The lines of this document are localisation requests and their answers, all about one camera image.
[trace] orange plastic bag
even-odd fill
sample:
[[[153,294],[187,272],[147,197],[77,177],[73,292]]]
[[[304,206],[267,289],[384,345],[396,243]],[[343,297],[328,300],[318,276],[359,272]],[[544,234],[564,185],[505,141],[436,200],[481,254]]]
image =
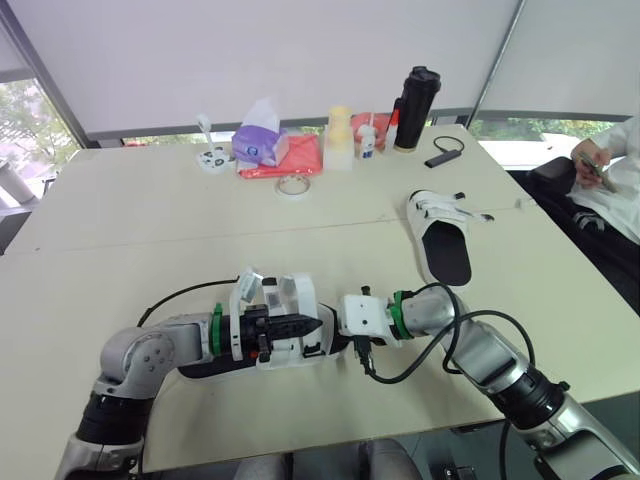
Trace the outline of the orange plastic bag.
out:
[[[318,136],[313,134],[289,137],[289,153],[277,167],[259,165],[255,168],[238,170],[244,178],[282,177],[283,175],[314,175],[322,171],[322,153]]]

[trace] window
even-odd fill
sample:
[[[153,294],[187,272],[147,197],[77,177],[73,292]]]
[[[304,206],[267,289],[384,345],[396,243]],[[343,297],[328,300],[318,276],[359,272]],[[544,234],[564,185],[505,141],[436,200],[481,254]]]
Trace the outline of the window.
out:
[[[33,193],[79,149],[37,80],[0,84],[0,160],[8,161]],[[9,206],[17,202],[0,189]]]
[[[230,142],[234,132],[211,132],[214,142]],[[153,137],[123,138],[125,147],[144,147],[147,145],[175,145],[181,143],[207,143],[202,133],[182,133],[176,135],[157,135]]]
[[[479,119],[469,132],[507,170],[530,170],[556,157],[568,157],[578,142],[613,126],[612,122],[543,118]]]

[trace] black cable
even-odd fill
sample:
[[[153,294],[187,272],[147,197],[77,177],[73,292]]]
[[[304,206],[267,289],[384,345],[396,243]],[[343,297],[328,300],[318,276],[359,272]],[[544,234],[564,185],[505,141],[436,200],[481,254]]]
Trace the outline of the black cable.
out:
[[[169,300],[176,298],[179,295],[182,295],[184,293],[190,292],[192,290],[197,290],[198,288],[205,288],[205,287],[213,287],[216,285],[227,285],[227,284],[231,284],[231,283],[236,283],[238,281],[240,277],[236,277],[233,280],[217,280],[215,282],[205,282],[205,283],[199,283],[197,285],[192,285],[190,287],[187,288],[183,288],[182,290],[178,290],[177,292],[172,293],[171,295],[167,295],[166,297],[164,297],[162,300],[160,300],[159,302],[156,302],[153,306],[147,308],[145,310],[145,312],[142,314],[142,316],[140,317],[140,320],[138,320],[138,324],[136,325],[137,327],[142,327],[142,325],[144,325],[144,322],[147,321],[147,319],[149,318],[149,316],[155,311],[157,310],[160,306],[162,306],[163,304],[165,304],[166,302],[168,302]],[[147,431],[145,428],[145,432],[144,432],[144,437],[145,439],[145,443],[146,443],[146,438],[147,438]],[[138,478],[140,480],[142,480],[144,478],[144,472],[142,470],[142,463],[144,461],[144,443],[142,444],[142,448],[140,449],[140,455],[138,455]]]
[[[379,375],[376,374],[376,371],[375,371],[374,368],[371,368],[368,365],[367,362],[363,362],[363,366],[364,366],[364,370],[365,370],[365,374],[366,375],[369,375],[375,381],[377,381],[379,383],[384,383],[386,385],[392,385],[392,384],[399,383],[399,382],[405,380],[409,375],[411,375],[422,364],[422,362],[424,362],[424,360],[429,356],[429,354],[433,351],[433,349],[438,345],[438,342],[440,340],[442,340],[442,338],[444,338],[444,336],[452,328],[454,329],[453,337],[451,339],[451,345],[449,346],[449,350],[445,354],[445,358],[442,361],[442,368],[444,368],[445,371],[448,371],[449,373],[454,373],[455,374],[455,373],[458,372],[458,370],[452,370],[452,369],[448,368],[448,366],[447,366],[447,363],[451,359],[451,355],[453,354],[453,351],[455,350],[455,347],[458,344],[458,338],[460,336],[460,321],[459,321],[459,318],[460,318],[460,306],[458,305],[458,300],[456,299],[455,294],[451,291],[451,288],[448,285],[445,285],[444,283],[441,283],[441,282],[433,282],[433,283],[429,283],[429,284],[419,288],[418,290],[413,292],[413,295],[415,296],[415,295],[419,294],[420,292],[422,292],[424,290],[431,289],[431,288],[434,288],[434,287],[442,288],[447,293],[447,295],[449,296],[449,299],[451,300],[451,303],[453,305],[453,321],[449,325],[447,325],[447,327],[443,328],[431,340],[431,342],[429,342],[429,345],[426,346],[426,348],[422,351],[422,353],[418,356],[418,358],[416,358],[411,363],[411,365],[409,365],[406,368],[406,370],[404,370],[399,375],[396,375],[395,377],[391,377],[391,378],[380,377]]]
[[[366,364],[364,366],[364,373],[366,375],[369,375],[376,382],[384,383],[385,385],[393,385],[394,383],[400,383],[401,381],[405,380],[409,375],[411,375],[415,371],[415,369],[422,364],[422,362],[424,362],[424,360],[429,356],[429,354],[433,351],[433,349],[438,346],[438,343],[440,342],[440,340],[442,340],[442,338],[447,333],[449,333],[449,330],[451,330],[453,326],[454,326],[454,323],[452,322],[446,327],[444,327],[442,330],[440,330],[440,332],[438,332],[438,334],[435,337],[433,337],[433,339],[429,342],[429,345],[427,345],[427,347],[422,351],[422,353],[418,356],[418,358],[416,358],[413,361],[413,363],[409,365],[407,369],[404,372],[402,372],[400,375],[397,375],[392,378],[383,378],[378,376],[376,374],[376,371],[374,369],[371,369]]]
[[[160,300],[159,302],[157,302],[155,305],[147,308],[145,310],[145,312],[142,314],[142,317],[140,317],[140,320],[138,320],[138,324],[136,325],[137,327],[141,327],[142,325],[144,325],[144,322],[147,321],[147,319],[149,318],[149,316],[161,305],[163,305],[164,303],[168,302],[169,300],[171,300],[172,298],[176,298],[178,295],[182,295],[183,293],[187,293],[190,292],[192,290],[196,290],[198,288],[204,288],[204,287],[213,287],[215,285],[226,285],[226,284],[230,284],[230,283],[236,283],[238,281],[238,278],[240,277],[236,277],[233,280],[218,280],[216,282],[206,282],[206,283],[199,283],[197,285],[192,285],[190,287],[187,288],[183,288],[182,290],[178,290],[177,292],[172,293],[171,295],[168,295],[166,297],[164,297],[162,300]]]
[[[440,135],[439,137],[436,137],[433,139],[433,145],[440,150],[442,153],[446,153],[449,150],[447,150],[444,147],[441,147],[440,145],[438,145],[438,140],[440,140],[441,138],[448,138],[449,140],[454,140],[455,142],[458,142],[460,144],[460,150],[458,150],[459,152],[462,153],[462,151],[464,150],[464,142],[462,140],[460,140],[459,138],[456,137],[452,137],[450,135]]]
[[[498,465],[500,468],[500,480],[507,480],[507,437],[509,436],[509,428],[511,422],[507,419],[502,425],[500,432],[500,446],[498,447]]]

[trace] table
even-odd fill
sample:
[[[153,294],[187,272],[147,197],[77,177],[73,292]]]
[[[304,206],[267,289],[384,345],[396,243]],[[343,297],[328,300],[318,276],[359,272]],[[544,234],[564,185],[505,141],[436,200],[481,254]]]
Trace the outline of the table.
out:
[[[428,169],[440,153],[437,135],[466,144],[462,157]],[[204,145],[84,150],[52,186],[9,247],[26,253],[106,245],[351,225],[405,218],[409,193],[464,191],[471,210],[511,208],[527,197],[459,125],[425,129],[418,150],[359,163],[352,173],[312,179],[308,201],[287,203],[274,179],[244,180],[231,171],[203,175],[195,162]]]

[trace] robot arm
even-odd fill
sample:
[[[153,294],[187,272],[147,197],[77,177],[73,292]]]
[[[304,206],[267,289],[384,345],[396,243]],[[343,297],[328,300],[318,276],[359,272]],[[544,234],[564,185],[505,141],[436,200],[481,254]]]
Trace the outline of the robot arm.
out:
[[[78,430],[67,442],[56,480],[72,475],[92,478],[90,472],[127,478],[142,450],[151,406],[167,373],[211,361],[208,345],[203,348],[209,317],[182,315],[152,328],[128,328],[105,344],[102,373]]]
[[[248,305],[262,290],[269,305]],[[245,272],[230,314],[179,315],[147,328],[127,328],[105,344],[101,374],[76,433],[67,442],[56,480],[128,477],[140,456],[153,401],[166,375],[180,369],[202,377],[242,368],[312,364],[339,353],[335,316],[316,304],[310,279],[263,279]]]
[[[366,295],[345,297],[340,309],[342,333],[367,335],[371,326],[369,336],[397,344],[415,336],[436,336],[451,327],[453,305],[443,288],[417,295],[396,292],[394,300],[394,305],[386,307],[382,299]],[[365,310],[363,326],[360,319]],[[450,329],[440,340],[445,349],[452,338]],[[365,348],[361,358],[365,371],[373,367],[368,352]],[[610,479],[640,474],[633,455],[567,393],[566,383],[551,383],[490,325],[473,320],[460,324],[452,360],[538,453],[536,467],[543,478]]]
[[[241,313],[240,300],[253,300],[257,282],[266,305]],[[247,367],[304,366],[339,355],[353,340],[365,372],[371,373],[370,341],[400,347],[416,336],[434,335],[447,350],[453,341],[454,307],[442,288],[396,292],[392,303],[347,295],[336,315],[316,304],[308,277],[276,281],[251,272],[241,277],[231,298],[228,316],[217,307],[213,314],[181,315],[150,328],[126,329],[107,342],[100,358],[102,374],[78,431],[69,439],[56,480],[127,478],[142,449],[153,400],[174,368],[203,377]],[[467,320],[459,327],[452,360],[538,452],[536,466],[543,478],[610,479],[640,473],[624,446],[567,394],[566,384],[551,383],[490,325]]]

